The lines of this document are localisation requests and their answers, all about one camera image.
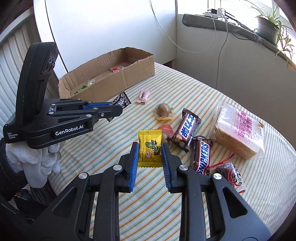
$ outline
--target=cardboard box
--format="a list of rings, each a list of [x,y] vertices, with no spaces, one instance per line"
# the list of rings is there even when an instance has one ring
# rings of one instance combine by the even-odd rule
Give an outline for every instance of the cardboard box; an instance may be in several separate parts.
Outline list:
[[[153,54],[130,47],[117,49],[65,74],[59,80],[59,96],[104,102],[153,75]],[[94,80],[92,85],[76,93],[90,79]]]

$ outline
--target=white glove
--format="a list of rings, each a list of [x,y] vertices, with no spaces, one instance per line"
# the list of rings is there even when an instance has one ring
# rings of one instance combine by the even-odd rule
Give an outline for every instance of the white glove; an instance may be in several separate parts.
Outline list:
[[[26,142],[6,144],[6,158],[15,173],[24,170],[28,184],[33,188],[42,188],[47,182],[47,176],[60,172],[57,160],[62,155],[59,148],[65,143],[57,143],[43,149],[32,149]]]

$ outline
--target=striped tablecloth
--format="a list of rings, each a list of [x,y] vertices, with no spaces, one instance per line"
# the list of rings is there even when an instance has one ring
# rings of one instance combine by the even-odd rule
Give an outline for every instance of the striped tablecloth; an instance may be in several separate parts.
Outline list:
[[[141,88],[151,90],[146,104],[136,102]],[[62,149],[61,172],[49,177],[56,194],[80,172],[92,175],[118,163],[120,156],[129,152],[132,142],[138,141],[139,130],[156,129],[167,123],[175,131],[181,122],[183,108],[191,110],[202,119],[195,134],[206,136],[218,102],[225,101],[265,125],[264,159],[245,161],[235,155],[233,163],[247,187],[247,191],[242,194],[243,198],[271,233],[280,227],[296,202],[296,152],[277,130],[219,91],[157,63],[155,76],[132,86],[126,93],[132,104],[123,110],[120,117],[110,123],[100,120],[91,133],[66,142]],[[163,102],[175,108],[173,120],[159,121],[154,118],[152,110]],[[170,149],[172,154],[181,158],[183,164],[189,165],[191,151],[185,153],[175,145]],[[210,164],[221,161],[231,153],[231,150],[215,143],[211,149]],[[178,240],[180,218],[181,195],[168,193],[163,169],[138,168],[133,192],[119,196],[120,239]],[[209,236],[206,207],[205,221]]]

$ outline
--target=gray stone window sill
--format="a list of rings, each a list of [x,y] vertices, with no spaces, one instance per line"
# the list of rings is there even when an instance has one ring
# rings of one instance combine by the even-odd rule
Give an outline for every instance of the gray stone window sill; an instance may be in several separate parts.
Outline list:
[[[220,21],[217,19],[214,19],[214,21],[216,25],[216,30],[226,32],[226,24],[224,21]],[[184,14],[182,23],[188,27],[214,29],[212,18],[199,16],[199,15]],[[231,26],[231,31],[234,34],[239,34],[250,40],[254,39],[254,34],[252,32],[247,31],[246,29],[238,27],[236,25],[230,24],[230,26]],[[272,45],[267,40],[259,37],[258,35],[255,35],[255,36],[256,36],[256,39],[252,41],[261,43],[264,47],[266,47],[267,49],[269,49],[274,53],[278,51],[278,48]],[[282,52],[280,52],[278,56],[280,56],[282,59],[286,61],[285,55]],[[288,63],[294,70],[296,70],[296,65],[290,60],[290,58],[288,60]]]

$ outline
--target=silver screw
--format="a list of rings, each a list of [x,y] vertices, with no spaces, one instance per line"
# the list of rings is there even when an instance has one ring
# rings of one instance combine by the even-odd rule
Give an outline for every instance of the silver screw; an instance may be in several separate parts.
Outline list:
[[[120,171],[122,169],[122,166],[121,165],[115,165],[115,166],[113,166],[113,170],[115,170],[115,171]]]
[[[214,173],[213,177],[217,180],[220,180],[222,178],[220,173]]]
[[[179,166],[179,169],[180,169],[181,171],[187,171],[187,170],[188,170],[188,166],[186,166],[186,165],[180,165],[180,166]]]
[[[86,179],[86,178],[87,178],[87,173],[86,173],[86,172],[82,172],[82,173],[80,173],[80,174],[78,175],[78,177],[79,177],[80,179]]]

